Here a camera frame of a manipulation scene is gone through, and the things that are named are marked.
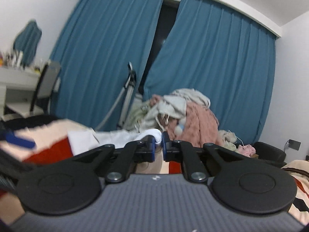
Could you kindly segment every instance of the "blue handle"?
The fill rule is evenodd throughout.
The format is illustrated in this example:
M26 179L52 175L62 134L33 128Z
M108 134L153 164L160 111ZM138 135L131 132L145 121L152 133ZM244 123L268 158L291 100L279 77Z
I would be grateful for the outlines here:
M8 143L11 143L11 144L14 144L14 145L17 145L17 146L20 146L20 147L24 147L24 148L27 148L27 149L32 149L36 145L34 141L31 141L31 140L28 140L28 139L23 139L23 138L18 138L12 132L5 134L5 140Z

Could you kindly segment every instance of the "office chair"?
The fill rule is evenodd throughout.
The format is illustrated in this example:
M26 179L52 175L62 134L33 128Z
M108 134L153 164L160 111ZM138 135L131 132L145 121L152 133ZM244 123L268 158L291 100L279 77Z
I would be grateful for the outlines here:
M26 118L33 115L43 114L44 110L38 107L36 102L38 99L48 99L50 97L60 69L61 66L58 62L46 64L41 73L31 102L7 103L5 106L14 113L4 115L2 120L9 121L15 118Z

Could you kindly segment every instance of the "window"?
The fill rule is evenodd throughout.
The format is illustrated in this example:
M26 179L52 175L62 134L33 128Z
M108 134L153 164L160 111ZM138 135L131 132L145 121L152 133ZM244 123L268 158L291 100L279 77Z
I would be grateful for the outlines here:
M159 14L157 28L154 34L154 40L152 42L152 46L151 46L147 64L146 64L146 67L145 67L145 70L142 76L142 80L138 88L138 91L140 94L144 94L144 84L145 84L148 72L175 23L178 7L179 7L179 2L175 2L172 0L163 1L160 14Z

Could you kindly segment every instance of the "white desk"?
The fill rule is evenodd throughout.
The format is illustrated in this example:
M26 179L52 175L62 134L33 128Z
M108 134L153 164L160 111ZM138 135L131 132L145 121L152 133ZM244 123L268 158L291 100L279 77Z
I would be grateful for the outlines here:
M40 75L0 67L0 116L3 114L7 89L35 91Z

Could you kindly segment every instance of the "blue curtain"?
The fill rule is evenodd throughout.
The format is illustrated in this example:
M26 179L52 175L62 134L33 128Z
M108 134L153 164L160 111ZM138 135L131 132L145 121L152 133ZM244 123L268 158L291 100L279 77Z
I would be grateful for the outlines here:
M143 75L163 0L80 0L51 55L61 64L58 117L96 127L116 100L132 62ZM114 130L122 104L104 130Z
M258 140L275 71L275 36L211 0L181 0L177 19L144 85L144 99L194 88L211 100L220 129Z

